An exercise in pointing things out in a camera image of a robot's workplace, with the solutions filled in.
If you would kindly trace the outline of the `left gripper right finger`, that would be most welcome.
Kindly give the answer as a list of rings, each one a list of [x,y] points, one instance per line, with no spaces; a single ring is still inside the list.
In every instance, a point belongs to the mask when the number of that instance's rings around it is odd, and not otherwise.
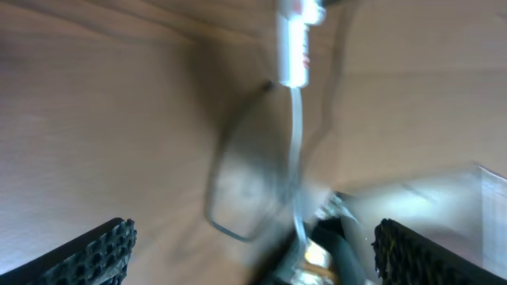
[[[506,280],[392,219],[375,228],[375,270],[383,285],[506,285]]]

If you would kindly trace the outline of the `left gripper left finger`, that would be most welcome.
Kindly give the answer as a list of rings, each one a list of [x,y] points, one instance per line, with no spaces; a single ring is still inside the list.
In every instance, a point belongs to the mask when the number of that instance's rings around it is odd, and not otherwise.
[[[5,285],[121,285],[137,240],[135,222],[113,218],[1,275]]]

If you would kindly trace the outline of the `Samsung Galaxy smartphone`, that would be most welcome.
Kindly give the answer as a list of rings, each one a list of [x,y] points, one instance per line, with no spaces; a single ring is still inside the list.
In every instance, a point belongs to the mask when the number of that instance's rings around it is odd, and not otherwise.
[[[358,221],[349,232],[375,277],[374,229],[393,219],[494,273],[506,276],[506,176],[478,164],[347,184],[338,188]]]

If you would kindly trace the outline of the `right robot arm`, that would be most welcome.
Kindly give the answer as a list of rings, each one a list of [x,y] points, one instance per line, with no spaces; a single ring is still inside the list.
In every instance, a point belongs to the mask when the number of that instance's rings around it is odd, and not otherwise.
[[[368,275],[368,238],[350,210],[353,197],[335,192],[306,224],[307,247],[286,237],[254,271],[249,285],[374,284]]]

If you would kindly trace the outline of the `white power strip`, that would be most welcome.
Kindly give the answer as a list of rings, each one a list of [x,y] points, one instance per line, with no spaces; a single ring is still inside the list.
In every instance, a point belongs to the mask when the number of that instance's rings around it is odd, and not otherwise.
[[[278,79],[288,88],[309,82],[309,39],[312,25],[326,17],[321,0],[279,0],[276,10]]]

